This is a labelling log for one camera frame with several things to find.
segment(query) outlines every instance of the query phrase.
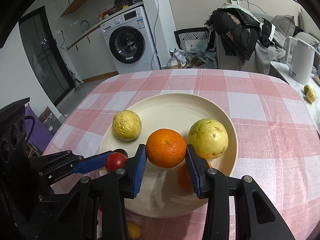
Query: sink faucet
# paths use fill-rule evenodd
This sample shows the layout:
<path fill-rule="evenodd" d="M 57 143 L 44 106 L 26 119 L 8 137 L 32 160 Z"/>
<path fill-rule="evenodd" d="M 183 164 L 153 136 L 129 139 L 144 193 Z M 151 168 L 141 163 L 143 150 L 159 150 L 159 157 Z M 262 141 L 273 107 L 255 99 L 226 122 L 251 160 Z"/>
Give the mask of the sink faucet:
<path fill-rule="evenodd" d="M 89 27 L 89 29 L 90 29 L 90 24 L 89 24 L 89 22 L 88 21 L 86 21 L 86 20 L 84 20 L 84 21 L 82 21 L 81 23 L 80 23 L 80 26 L 82 25 L 82 23 L 83 22 L 86 22 L 87 23 L 87 25 L 88 25 L 88 27 Z"/>

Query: electric kettle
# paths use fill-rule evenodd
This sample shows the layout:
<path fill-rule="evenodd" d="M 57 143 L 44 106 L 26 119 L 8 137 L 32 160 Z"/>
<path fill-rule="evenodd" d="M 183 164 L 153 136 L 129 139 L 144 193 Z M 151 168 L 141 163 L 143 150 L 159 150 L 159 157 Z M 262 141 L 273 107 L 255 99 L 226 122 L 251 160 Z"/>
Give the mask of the electric kettle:
<path fill-rule="evenodd" d="M 289 59 L 292 46 L 292 59 Z M 313 46 L 305 41 L 293 37 L 289 37 L 287 39 L 287 48 L 284 60 L 289 67 L 290 76 L 302 85 L 309 84 L 315 53 L 320 55 Z"/>

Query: washing machine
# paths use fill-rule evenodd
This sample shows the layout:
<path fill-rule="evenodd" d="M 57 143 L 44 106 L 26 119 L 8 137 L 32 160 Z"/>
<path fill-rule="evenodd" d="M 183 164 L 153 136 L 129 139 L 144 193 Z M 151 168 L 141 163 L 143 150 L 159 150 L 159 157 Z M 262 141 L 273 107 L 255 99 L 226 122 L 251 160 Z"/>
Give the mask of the washing machine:
<path fill-rule="evenodd" d="M 144 7 L 126 11 L 100 28 L 119 74 L 160 69 Z"/>

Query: floor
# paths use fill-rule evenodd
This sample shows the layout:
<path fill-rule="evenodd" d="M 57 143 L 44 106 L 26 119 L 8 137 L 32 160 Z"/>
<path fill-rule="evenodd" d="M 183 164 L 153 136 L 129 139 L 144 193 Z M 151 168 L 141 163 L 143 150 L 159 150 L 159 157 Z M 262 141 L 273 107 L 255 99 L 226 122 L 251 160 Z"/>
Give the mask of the floor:
<path fill-rule="evenodd" d="M 105 81 L 106 79 L 100 79 L 92 82 L 85 83 L 76 93 L 74 93 L 58 110 L 64 116 L 71 114 L 77 106 L 82 102 L 83 99 L 90 92 L 97 87 L 101 82 Z"/>

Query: wrinkled yellow fruit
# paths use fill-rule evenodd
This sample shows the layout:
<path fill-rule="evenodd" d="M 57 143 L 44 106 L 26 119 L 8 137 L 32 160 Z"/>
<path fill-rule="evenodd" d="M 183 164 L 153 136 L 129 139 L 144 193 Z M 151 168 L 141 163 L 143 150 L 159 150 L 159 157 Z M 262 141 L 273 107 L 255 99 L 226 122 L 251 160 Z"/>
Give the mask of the wrinkled yellow fruit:
<path fill-rule="evenodd" d="M 307 94 L 309 90 L 312 90 L 312 87 L 310 85 L 305 85 L 303 88 L 304 93 Z"/>
<path fill-rule="evenodd" d="M 140 117 L 130 110 L 120 111 L 113 118 L 112 130 L 114 135 L 121 140 L 134 140 L 141 133 Z"/>
<path fill-rule="evenodd" d="M 213 119 L 201 119 L 189 130 L 188 143 L 200 158 L 216 159 L 228 148 L 228 133 L 224 126 Z"/>
<path fill-rule="evenodd" d="M 312 89 L 307 92 L 307 99 L 310 103 L 316 101 L 316 98 L 316 93 Z"/>
<path fill-rule="evenodd" d="M 136 240 L 141 236 L 140 227 L 136 223 L 127 221 L 127 227 L 130 239 Z"/>

